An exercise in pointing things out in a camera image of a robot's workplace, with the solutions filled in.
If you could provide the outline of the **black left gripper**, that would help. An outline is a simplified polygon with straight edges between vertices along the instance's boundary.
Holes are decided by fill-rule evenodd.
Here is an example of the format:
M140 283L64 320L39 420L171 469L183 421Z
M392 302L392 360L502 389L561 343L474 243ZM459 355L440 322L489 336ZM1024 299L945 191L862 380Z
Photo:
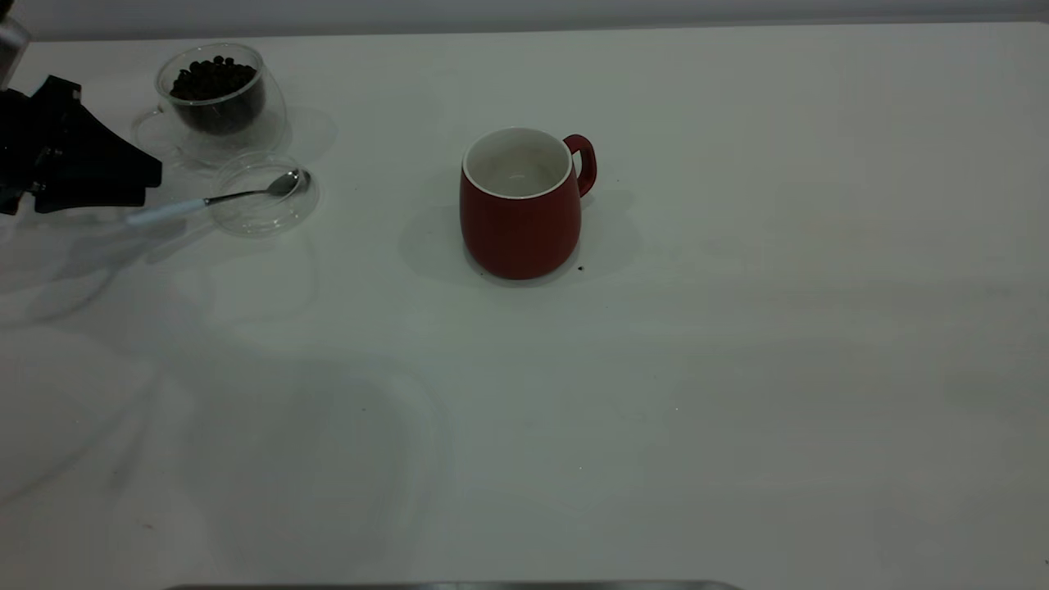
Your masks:
M82 87L49 75L29 97L1 93L1 213L14 216L38 182L158 188L162 164L109 130L81 102ZM87 207L142 207L146 189L46 189L37 212Z

